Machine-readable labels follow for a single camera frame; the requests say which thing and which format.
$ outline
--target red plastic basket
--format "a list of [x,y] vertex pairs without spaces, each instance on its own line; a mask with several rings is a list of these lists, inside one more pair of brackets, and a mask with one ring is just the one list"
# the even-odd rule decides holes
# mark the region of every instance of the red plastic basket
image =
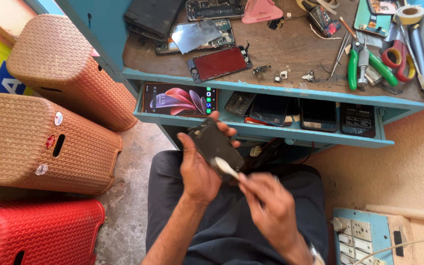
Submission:
[[95,199],[0,203],[0,265],[92,265],[104,217]]

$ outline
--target circuit board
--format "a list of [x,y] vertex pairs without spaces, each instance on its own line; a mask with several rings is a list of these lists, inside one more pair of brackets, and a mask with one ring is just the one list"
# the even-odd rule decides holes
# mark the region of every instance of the circuit board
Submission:
[[238,19],[244,15],[241,0],[187,0],[185,9],[189,21],[205,18]]
[[[216,19],[214,20],[215,25],[219,28],[222,36],[205,43],[204,45],[199,46],[194,49],[198,50],[207,50],[207,49],[221,49],[226,47],[232,47],[235,45],[235,39],[233,38],[232,27],[228,19]],[[195,24],[193,23],[182,23],[174,25],[171,31],[171,34],[184,30],[188,25]],[[155,41],[156,55],[168,55],[180,53],[180,50],[174,43],[173,39],[169,38],[167,42]]]

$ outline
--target concrete floor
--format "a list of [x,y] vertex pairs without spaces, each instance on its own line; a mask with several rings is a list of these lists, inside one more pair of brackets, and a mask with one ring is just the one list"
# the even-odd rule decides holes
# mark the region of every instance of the concrete floor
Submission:
[[138,122],[120,134],[124,146],[115,163],[115,183],[96,197],[110,219],[97,233],[96,265],[136,265],[142,261],[151,160],[160,151],[174,149],[156,124]]

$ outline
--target blue drawer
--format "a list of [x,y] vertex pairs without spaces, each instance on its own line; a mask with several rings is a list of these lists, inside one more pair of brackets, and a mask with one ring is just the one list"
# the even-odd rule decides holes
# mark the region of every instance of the blue drawer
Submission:
[[[343,145],[370,147],[370,148],[379,148],[379,147],[389,146],[394,143],[393,141],[387,141],[385,139],[384,127],[382,126],[382,118],[379,114],[378,108],[376,108],[377,115],[375,117],[376,136],[375,138],[365,138],[365,137],[342,134],[340,131],[337,131],[335,133],[328,133],[328,132],[303,130],[300,128],[299,121],[293,122],[291,126],[287,126],[287,127],[274,127],[274,126],[244,123],[244,117],[240,118],[240,117],[234,116],[224,110],[224,106],[227,103],[232,93],[233,93],[232,90],[220,90],[220,94],[218,97],[218,104],[219,104],[218,110],[221,112],[221,115],[219,119],[222,122],[227,123],[230,127],[237,129],[239,134],[242,133],[247,135],[263,136],[263,137],[280,137],[280,138],[294,139],[296,141],[297,140],[313,141],[313,142],[323,142],[323,143],[329,143],[329,144],[343,144]],[[143,98],[143,91],[140,91],[138,95],[137,106],[135,107],[135,111],[133,112],[133,115],[142,122],[182,126],[182,127],[193,127],[193,126],[197,126],[203,121],[203,118],[143,113],[142,98]]]

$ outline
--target peach wall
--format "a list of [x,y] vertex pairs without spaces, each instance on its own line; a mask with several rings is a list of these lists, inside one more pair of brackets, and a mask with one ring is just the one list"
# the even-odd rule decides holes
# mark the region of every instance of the peach wall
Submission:
[[[385,126],[395,145],[378,149],[335,146],[305,163],[321,172],[332,206],[364,209],[379,204],[424,209],[424,110]],[[424,221],[411,220],[414,240],[424,239]],[[424,243],[415,246],[424,264]]]
[[0,35],[15,43],[27,21],[36,15],[22,0],[0,0]]

